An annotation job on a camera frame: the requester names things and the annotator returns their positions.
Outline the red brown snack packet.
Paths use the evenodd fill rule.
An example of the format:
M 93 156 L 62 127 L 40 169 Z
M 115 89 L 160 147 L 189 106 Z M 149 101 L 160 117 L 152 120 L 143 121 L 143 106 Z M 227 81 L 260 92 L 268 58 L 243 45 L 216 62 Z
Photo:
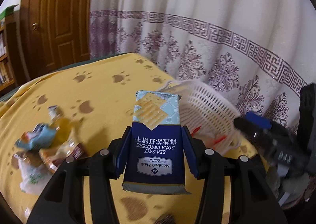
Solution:
M 75 159 L 79 159 L 87 157 L 88 154 L 80 142 L 69 139 L 58 147 L 40 149 L 39 156 L 49 172 L 55 173 L 67 157 L 72 156 Z

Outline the blue soda cracker pack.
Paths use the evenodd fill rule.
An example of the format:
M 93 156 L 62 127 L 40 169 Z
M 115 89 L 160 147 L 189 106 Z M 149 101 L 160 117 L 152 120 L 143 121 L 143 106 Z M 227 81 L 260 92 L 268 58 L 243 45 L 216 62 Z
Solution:
M 151 195 L 186 195 L 179 95 L 136 93 L 123 189 Z

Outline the yellow jelly cup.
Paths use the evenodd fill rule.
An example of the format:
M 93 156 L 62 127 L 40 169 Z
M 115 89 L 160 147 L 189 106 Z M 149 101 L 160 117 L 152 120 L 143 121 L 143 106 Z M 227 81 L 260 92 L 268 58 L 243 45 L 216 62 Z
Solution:
M 68 140 L 73 129 L 73 123 L 57 105 L 49 106 L 48 113 L 51 119 L 49 127 L 56 131 L 51 147 L 57 147 Z

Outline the yellow paw print blanket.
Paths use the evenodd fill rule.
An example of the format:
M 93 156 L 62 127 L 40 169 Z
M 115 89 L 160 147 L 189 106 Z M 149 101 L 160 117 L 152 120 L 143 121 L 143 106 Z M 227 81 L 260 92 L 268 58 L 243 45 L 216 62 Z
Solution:
M 79 124 L 78 137 L 89 155 L 120 138 L 132 123 L 138 90 L 156 91 L 171 77 L 144 57 L 128 53 L 39 77 L 1 108 L 1 194 L 16 216 L 26 222 L 25 211 L 36 195 L 21 191 L 21 173 L 12 163 L 16 140 L 39 123 L 48 123 L 48 107 L 59 106 L 66 118 Z M 194 223 L 203 181 L 185 172 L 187 194 L 146 195 L 124 191 L 122 179 L 111 180 L 120 223 L 153 223 L 170 213 L 177 223 Z

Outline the white green snack bag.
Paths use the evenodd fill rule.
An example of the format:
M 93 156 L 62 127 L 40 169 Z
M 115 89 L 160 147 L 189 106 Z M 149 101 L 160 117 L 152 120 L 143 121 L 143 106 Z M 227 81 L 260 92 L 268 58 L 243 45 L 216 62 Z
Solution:
M 22 178 L 20 183 L 21 191 L 39 196 L 52 178 L 52 173 L 43 161 L 37 158 L 22 158 L 18 161 L 18 166 Z

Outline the green box on shelf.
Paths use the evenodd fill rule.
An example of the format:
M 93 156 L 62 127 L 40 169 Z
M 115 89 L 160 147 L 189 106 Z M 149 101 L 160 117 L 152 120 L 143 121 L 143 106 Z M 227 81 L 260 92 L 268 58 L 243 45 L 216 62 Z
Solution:
M 5 17 L 9 15 L 12 15 L 15 7 L 17 7 L 17 5 L 11 5 L 5 8 L 0 14 L 0 20 L 3 20 Z

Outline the white plastic basket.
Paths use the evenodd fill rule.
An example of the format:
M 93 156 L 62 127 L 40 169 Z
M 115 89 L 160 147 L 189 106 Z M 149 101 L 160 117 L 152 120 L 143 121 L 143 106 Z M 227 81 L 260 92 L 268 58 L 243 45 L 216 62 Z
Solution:
M 181 125 L 187 126 L 207 148 L 233 158 L 252 157 L 253 150 L 233 124 L 239 111 L 213 88 L 200 80 L 168 81 L 159 92 L 180 95 Z

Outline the brown wooden door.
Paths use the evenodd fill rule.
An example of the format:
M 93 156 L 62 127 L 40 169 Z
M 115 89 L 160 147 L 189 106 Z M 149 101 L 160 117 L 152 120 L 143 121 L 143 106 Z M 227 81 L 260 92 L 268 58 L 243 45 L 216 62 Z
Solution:
M 21 0 L 20 33 L 30 78 L 90 59 L 90 0 Z

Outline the white purple patterned curtain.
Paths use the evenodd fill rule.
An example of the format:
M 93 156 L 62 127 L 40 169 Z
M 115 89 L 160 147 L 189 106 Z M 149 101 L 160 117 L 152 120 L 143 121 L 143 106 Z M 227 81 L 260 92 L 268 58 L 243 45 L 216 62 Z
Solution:
M 138 53 L 297 131 L 300 89 L 315 82 L 310 0 L 91 0 L 89 21 L 92 58 Z

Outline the wooden bookshelf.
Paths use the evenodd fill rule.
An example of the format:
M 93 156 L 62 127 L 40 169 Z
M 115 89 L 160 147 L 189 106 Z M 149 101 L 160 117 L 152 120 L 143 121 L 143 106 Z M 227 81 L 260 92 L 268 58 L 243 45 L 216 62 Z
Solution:
M 1 20 L 1 96 L 25 82 L 13 12 Z

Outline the light blue snack packet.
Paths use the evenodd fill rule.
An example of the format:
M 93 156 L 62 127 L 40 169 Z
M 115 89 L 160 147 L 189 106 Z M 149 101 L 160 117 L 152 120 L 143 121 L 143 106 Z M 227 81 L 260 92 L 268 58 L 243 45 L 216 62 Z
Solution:
M 57 130 L 46 123 L 39 123 L 32 131 L 24 132 L 15 142 L 15 146 L 25 151 L 47 149 L 53 143 Z

